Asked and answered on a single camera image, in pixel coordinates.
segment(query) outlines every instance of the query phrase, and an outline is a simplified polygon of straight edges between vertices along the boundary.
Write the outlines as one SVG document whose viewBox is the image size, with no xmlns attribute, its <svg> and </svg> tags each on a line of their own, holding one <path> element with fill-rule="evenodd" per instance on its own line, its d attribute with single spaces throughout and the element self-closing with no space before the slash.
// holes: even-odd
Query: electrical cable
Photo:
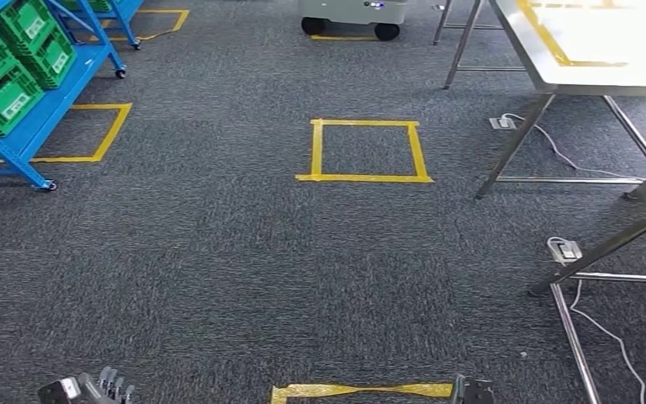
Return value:
<svg viewBox="0 0 646 404">
<path fill-rule="evenodd" d="M 522 118 L 519 115 L 510 114 L 510 113 L 506 113 L 506 114 L 503 114 L 501 116 L 502 119 L 509 119 L 509 117 L 516 118 L 516 119 L 522 120 L 522 121 L 526 120 L 525 118 Z M 548 132 L 544 128 L 542 128 L 539 125 L 534 125 L 533 127 L 534 127 L 534 129 L 537 129 L 539 132 L 541 132 L 546 137 L 546 140 L 548 141 L 548 143 L 551 144 L 551 149 L 553 150 L 553 154 L 555 154 L 558 157 L 561 157 L 561 159 L 563 159 L 566 162 L 566 164 L 571 166 L 574 170 L 585 171 L 585 172 L 588 172 L 588 173 L 600 173 L 600 174 L 611 175 L 613 177 L 619 177 L 619 178 L 633 178 L 633 179 L 638 179 L 638 180 L 644 180 L 643 178 L 637 178 L 637 177 L 634 177 L 632 175 L 622 175 L 622 174 L 613 173 L 613 172 L 606 171 L 606 170 L 595 170 L 595 169 L 592 169 L 592 168 L 580 167 L 578 164 L 574 163 L 570 158 L 566 157 L 559 150 L 558 146 L 556 146 L 556 142 L 553 141 L 553 138 L 551 137 L 551 135 L 549 135 Z"/>
<path fill-rule="evenodd" d="M 550 237 L 546 241 L 546 245 L 551 247 L 551 242 L 569 242 L 568 240 L 562 238 L 562 237 Z M 627 368 L 630 370 L 630 372 L 635 376 L 635 379 L 638 380 L 640 383 L 640 404 L 645 404 L 645 382 L 643 378 L 638 375 L 638 372 L 635 371 L 635 368 L 633 367 L 633 364 L 630 363 L 630 358 L 627 356 L 627 350 L 625 349 L 625 342 L 622 340 L 622 338 L 618 337 L 617 335 L 613 334 L 612 332 L 608 331 L 605 327 L 603 327 L 599 322 L 597 322 L 593 317 L 590 315 L 586 314 L 585 312 L 576 309 L 575 307 L 578 305 L 578 302 L 580 301 L 580 292 L 583 288 L 583 281 L 578 280 L 578 287 L 575 290 L 575 299 L 573 300 L 573 303 L 569 306 L 569 310 L 571 310 L 573 313 L 578 314 L 583 316 L 586 320 L 588 320 L 591 324 L 596 326 L 599 330 L 603 331 L 606 335 L 609 337 L 615 339 L 619 344 L 620 344 L 620 351 L 622 353 L 622 359 L 625 361 L 625 365 Z"/>
</svg>

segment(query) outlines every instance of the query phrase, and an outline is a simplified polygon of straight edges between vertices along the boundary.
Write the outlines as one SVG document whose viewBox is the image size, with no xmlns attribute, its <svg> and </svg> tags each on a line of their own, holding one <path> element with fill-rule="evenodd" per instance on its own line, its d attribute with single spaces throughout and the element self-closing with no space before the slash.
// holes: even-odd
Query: yellow tape square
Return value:
<svg viewBox="0 0 646 404">
<path fill-rule="evenodd" d="M 574 61 L 571 60 L 566 52 L 563 50 L 558 41 L 553 37 L 551 31 L 548 30 L 548 27 L 544 25 L 543 19 L 541 19 L 535 11 L 535 8 L 588 8 L 589 10 L 612 10 L 615 8 L 623 8 L 617 6 L 613 0 L 596 0 L 597 4 L 591 5 L 591 2 L 588 2 L 587 5 L 578 4 L 578 3 L 562 3 L 562 0 L 559 0 L 558 3 L 540 3 L 537 0 L 516 0 L 516 5 L 522 11 L 529 24 L 536 31 L 538 36 L 541 38 L 541 41 L 546 45 L 548 51 L 551 52 L 551 55 L 556 60 L 560 66 L 578 66 L 578 67 L 623 67 L 627 66 L 626 62 L 604 62 L 604 61 Z"/>
<path fill-rule="evenodd" d="M 354 387 L 351 385 L 288 385 L 283 388 L 273 387 L 271 404 L 287 404 L 294 397 L 329 397 L 362 391 L 391 392 L 413 394 L 432 398 L 450 398 L 453 391 L 452 383 L 418 383 L 414 385 L 392 385 L 388 387 Z"/>
<path fill-rule="evenodd" d="M 323 120 L 310 122 L 313 125 L 313 146 L 311 147 L 310 174 L 296 175 L 299 181 L 353 181 L 375 183 L 433 183 L 427 175 L 425 158 L 422 154 L 420 137 L 414 120 Z M 325 174 L 323 173 L 323 127 L 325 125 L 351 126 L 403 126 L 407 128 L 407 137 L 412 151 L 416 175 L 367 175 L 367 174 Z"/>
<path fill-rule="evenodd" d="M 329 36 L 329 35 L 310 35 L 312 40 L 378 40 L 374 36 Z"/>
<path fill-rule="evenodd" d="M 132 103 L 129 104 L 73 104 L 71 109 L 117 109 L 118 113 L 115 115 L 113 124 L 108 129 L 100 145 L 91 156 L 71 156 L 71 157 L 34 157 L 31 162 L 99 162 L 103 160 L 103 156 L 113 144 L 117 137 L 124 120 L 132 109 Z"/>
</svg>

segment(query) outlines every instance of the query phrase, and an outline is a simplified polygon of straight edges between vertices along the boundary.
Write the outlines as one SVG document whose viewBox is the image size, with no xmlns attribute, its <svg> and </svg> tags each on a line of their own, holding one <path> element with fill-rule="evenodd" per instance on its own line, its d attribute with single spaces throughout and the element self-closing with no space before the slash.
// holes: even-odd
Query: robot finger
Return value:
<svg viewBox="0 0 646 404">
<path fill-rule="evenodd" d="M 98 387 L 102 391 L 108 391 L 108 375 L 110 374 L 110 367 L 105 366 L 100 372 L 100 377 L 98 378 Z"/>
<path fill-rule="evenodd" d="M 105 391 L 105 395 L 109 398 L 115 398 L 115 376 L 117 376 L 117 369 L 110 369 L 108 373 L 108 389 Z"/>
<path fill-rule="evenodd" d="M 127 390 L 124 391 L 124 396 L 120 400 L 120 404 L 132 404 L 132 393 L 135 392 L 133 385 L 128 385 Z"/>
</svg>

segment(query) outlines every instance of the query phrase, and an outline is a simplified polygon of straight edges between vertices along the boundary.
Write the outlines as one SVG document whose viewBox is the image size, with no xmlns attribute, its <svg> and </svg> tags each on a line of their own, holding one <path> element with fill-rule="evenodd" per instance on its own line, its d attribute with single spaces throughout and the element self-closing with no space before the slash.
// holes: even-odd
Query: metal stool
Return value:
<svg viewBox="0 0 646 404">
<path fill-rule="evenodd" d="M 436 45 L 439 43 L 439 38 L 442 36 L 443 28 L 464 29 L 467 26 L 466 24 L 447 24 L 447 17 L 449 16 L 449 10 L 451 8 L 452 8 L 452 0 L 446 0 L 443 6 L 441 4 L 432 5 L 432 9 L 434 11 L 442 13 L 442 17 L 440 17 L 439 19 L 439 25 L 437 26 L 437 30 L 435 31 L 435 36 L 432 39 L 433 45 Z M 475 25 L 474 28 L 475 29 L 494 29 L 494 30 L 503 29 L 502 27 L 498 27 L 496 25 L 485 25 L 485 24 Z"/>
</svg>

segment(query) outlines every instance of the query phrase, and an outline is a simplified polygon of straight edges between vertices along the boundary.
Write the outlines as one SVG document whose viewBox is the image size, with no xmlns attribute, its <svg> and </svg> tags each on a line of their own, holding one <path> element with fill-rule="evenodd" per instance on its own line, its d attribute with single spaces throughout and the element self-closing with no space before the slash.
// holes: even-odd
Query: blue shelving rack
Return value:
<svg viewBox="0 0 646 404">
<path fill-rule="evenodd" d="M 135 16 L 135 13 L 137 13 L 137 10 L 140 8 L 144 0 L 121 0 L 120 2 L 109 0 L 109 2 L 112 6 L 110 11 L 96 11 L 95 15 L 101 20 L 117 21 L 119 25 L 118 27 L 105 28 L 105 30 L 122 31 L 125 37 L 127 37 L 127 42 L 132 45 L 133 48 L 139 50 L 140 40 L 138 40 L 137 36 L 132 32 L 130 21 Z M 84 14 L 82 11 L 75 11 L 73 13 L 78 17 L 81 17 Z"/>
<path fill-rule="evenodd" d="M 113 62 L 115 76 L 119 78 L 125 76 L 125 64 L 100 26 L 95 12 L 87 0 L 77 1 L 82 10 L 79 16 L 74 15 L 55 0 L 45 0 L 54 15 L 63 14 L 73 19 L 98 38 L 98 43 L 85 45 L 74 41 L 76 60 L 62 84 L 56 89 L 45 90 L 45 96 L 11 129 L 8 136 L 0 138 L 0 159 L 6 165 L 6 167 L 0 167 L 0 175 L 22 175 L 36 189 L 44 191 L 56 189 L 56 182 L 45 179 L 38 173 L 29 162 L 31 157 L 40 149 L 105 59 L 109 58 Z M 10 2 L 11 0 L 0 0 L 0 10 Z M 67 29 L 60 18 L 56 19 L 64 29 Z"/>
</svg>

